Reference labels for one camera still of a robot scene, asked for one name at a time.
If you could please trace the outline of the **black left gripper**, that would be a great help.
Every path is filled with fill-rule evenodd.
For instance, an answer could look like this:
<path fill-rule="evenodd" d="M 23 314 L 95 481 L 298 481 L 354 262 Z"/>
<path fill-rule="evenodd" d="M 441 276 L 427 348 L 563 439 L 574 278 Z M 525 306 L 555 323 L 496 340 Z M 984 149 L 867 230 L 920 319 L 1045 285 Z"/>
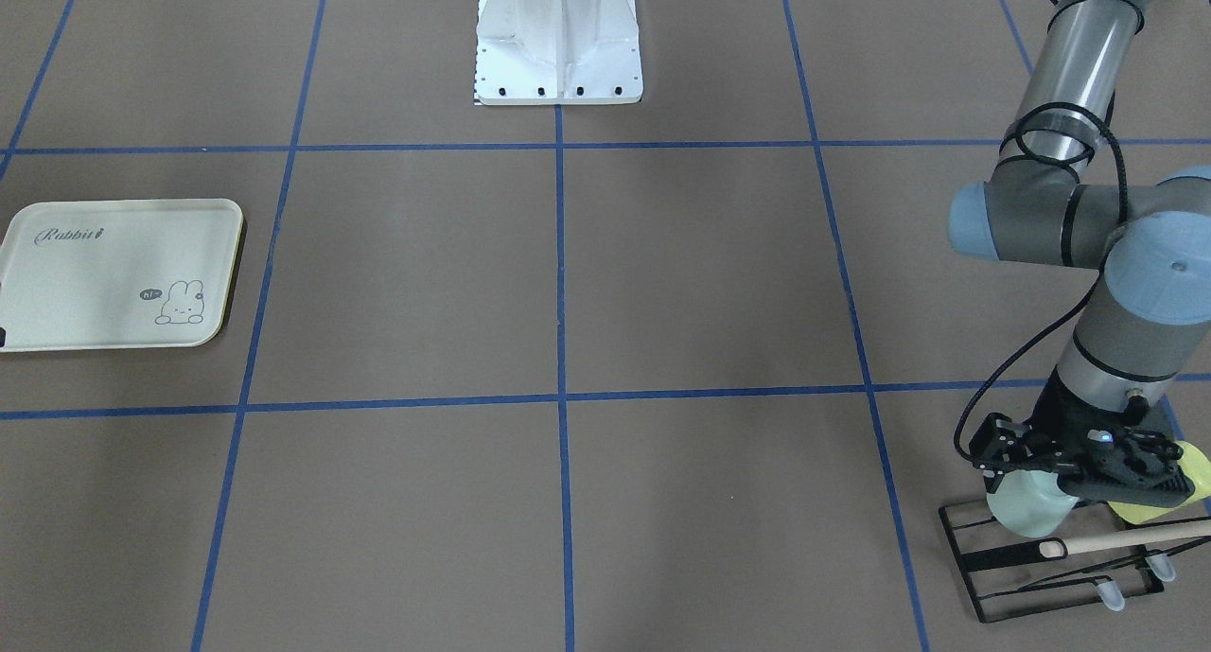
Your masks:
<path fill-rule="evenodd" d="M 1120 411 L 1098 408 L 1078 398 L 1058 372 L 1046 385 L 1027 419 L 1027 448 L 1044 470 L 1058 475 L 1060 488 L 1081 501 L 1149 501 L 1148 488 L 1175 474 L 1184 454 L 1167 414 L 1144 398 L 1127 398 Z M 1173 507 L 1188 496 L 1172 501 Z"/>

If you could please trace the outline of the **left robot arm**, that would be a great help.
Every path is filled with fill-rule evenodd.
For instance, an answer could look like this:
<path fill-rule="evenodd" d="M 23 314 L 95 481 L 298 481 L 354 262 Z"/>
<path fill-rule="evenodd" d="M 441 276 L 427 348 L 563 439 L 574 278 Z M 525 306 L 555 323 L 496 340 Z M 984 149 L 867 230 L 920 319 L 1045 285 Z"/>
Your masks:
<path fill-rule="evenodd" d="M 1167 510 L 1200 493 L 1158 405 L 1209 334 L 1209 168 L 1130 185 L 1109 130 L 1153 1 L 1055 0 L 991 179 L 949 208 L 960 254 L 1096 273 L 1032 414 L 987 414 L 959 447 L 1003 520 L 1081 501 Z M 1112 185 L 1081 178 L 1098 149 L 1117 161 Z"/>

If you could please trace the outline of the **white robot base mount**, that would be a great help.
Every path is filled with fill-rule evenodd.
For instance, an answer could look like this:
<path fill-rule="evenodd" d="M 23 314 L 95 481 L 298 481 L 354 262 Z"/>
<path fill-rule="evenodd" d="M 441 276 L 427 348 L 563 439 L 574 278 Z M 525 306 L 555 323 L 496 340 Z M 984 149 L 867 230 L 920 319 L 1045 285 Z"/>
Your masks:
<path fill-rule="evenodd" d="M 477 0 L 480 105 L 639 103 L 636 0 Z"/>

